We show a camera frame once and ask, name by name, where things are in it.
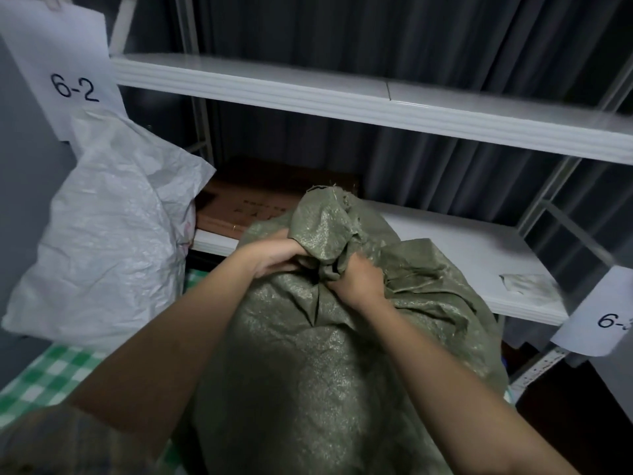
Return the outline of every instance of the white shelf edge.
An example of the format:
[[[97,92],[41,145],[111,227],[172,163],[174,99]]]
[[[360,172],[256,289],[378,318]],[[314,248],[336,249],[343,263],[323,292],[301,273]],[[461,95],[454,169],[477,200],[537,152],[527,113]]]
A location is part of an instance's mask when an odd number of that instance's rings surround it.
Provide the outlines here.
[[[197,55],[112,63],[124,86],[633,165],[633,121],[615,114]]]
[[[212,255],[228,256],[235,251],[236,247],[237,240],[235,239],[197,229],[191,249]],[[482,298],[493,313],[507,317],[555,326],[562,325],[568,318],[567,314],[551,310],[547,306],[534,308],[529,305],[510,304],[497,298],[487,298],[485,296],[482,296]]]

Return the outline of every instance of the green checkered cloth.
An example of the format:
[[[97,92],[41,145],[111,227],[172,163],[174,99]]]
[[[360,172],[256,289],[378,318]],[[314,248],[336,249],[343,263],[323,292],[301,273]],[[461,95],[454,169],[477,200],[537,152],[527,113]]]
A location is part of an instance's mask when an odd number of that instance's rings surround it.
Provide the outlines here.
[[[185,290],[206,276],[205,271],[188,270]],[[30,410],[56,405],[106,357],[99,353],[60,344],[51,345],[0,391],[0,429]],[[170,467],[180,464],[173,447],[165,452]]]

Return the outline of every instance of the shelf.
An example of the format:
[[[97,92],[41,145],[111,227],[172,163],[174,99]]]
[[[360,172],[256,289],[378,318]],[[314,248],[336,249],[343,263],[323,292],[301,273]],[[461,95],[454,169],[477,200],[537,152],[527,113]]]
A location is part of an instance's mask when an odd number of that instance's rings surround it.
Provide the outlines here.
[[[633,165],[633,121],[616,114],[200,55],[112,63],[129,87]]]
[[[400,239],[430,238],[462,271],[493,312],[556,326],[568,318],[561,301],[538,305],[504,287],[499,277],[503,273],[551,277],[514,228],[384,203],[368,203],[383,215]],[[198,230],[193,249],[226,256],[236,246],[237,240]]]

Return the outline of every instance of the gray wall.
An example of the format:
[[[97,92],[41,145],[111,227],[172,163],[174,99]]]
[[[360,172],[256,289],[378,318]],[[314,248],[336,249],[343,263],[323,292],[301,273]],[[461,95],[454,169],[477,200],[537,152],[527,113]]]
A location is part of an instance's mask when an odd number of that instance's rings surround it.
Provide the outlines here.
[[[0,38],[0,313],[13,286],[36,260],[49,203],[75,157],[57,141]],[[0,386],[47,343],[0,331]]]

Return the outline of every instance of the hand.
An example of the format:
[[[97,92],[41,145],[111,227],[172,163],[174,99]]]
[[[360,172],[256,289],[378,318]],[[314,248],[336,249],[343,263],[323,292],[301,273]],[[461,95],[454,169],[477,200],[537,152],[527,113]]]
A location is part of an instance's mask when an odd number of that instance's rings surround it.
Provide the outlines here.
[[[297,270],[301,265],[293,260],[296,255],[307,255],[296,240],[288,238],[288,229],[249,243],[235,252],[252,263],[253,276],[260,278],[278,271]]]
[[[349,257],[343,276],[327,286],[343,303],[360,313],[366,306],[385,300],[382,270],[360,252]]]

